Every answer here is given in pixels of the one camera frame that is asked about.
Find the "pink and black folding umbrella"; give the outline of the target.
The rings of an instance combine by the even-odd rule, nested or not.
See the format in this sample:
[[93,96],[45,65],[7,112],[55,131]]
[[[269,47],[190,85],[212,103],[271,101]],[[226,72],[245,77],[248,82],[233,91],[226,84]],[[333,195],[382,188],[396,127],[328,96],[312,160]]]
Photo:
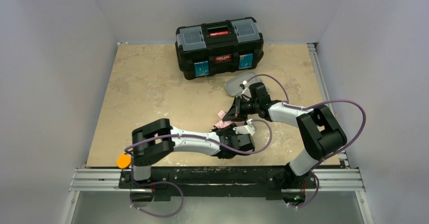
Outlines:
[[218,117],[219,117],[219,121],[213,126],[213,129],[211,129],[210,131],[216,131],[219,129],[223,129],[231,124],[233,124],[232,121],[223,121],[224,116],[226,116],[226,112],[224,110],[221,110],[218,113]]

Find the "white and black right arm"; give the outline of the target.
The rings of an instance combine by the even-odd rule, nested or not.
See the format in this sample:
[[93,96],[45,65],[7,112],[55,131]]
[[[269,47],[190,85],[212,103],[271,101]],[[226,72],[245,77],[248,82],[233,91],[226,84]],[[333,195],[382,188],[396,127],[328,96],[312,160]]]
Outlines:
[[245,121],[258,115],[269,122],[280,122],[299,129],[304,149],[285,166],[285,180],[293,181],[307,174],[323,158],[347,143],[347,137],[331,110],[325,106],[310,109],[272,100],[266,86],[256,82],[248,87],[250,97],[236,96],[223,121]]

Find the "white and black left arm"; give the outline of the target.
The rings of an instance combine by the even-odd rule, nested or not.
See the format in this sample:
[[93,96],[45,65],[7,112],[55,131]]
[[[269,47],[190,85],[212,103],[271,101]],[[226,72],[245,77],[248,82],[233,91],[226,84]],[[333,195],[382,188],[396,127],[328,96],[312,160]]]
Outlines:
[[172,152],[200,153],[219,159],[232,159],[236,155],[247,155],[255,150],[252,123],[232,123],[224,128],[214,128],[201,133],[186,131],[162,118],[132,131],[132,145],[126,153],[132,159],[133,178],[147,182],[151,178],[151,167]]

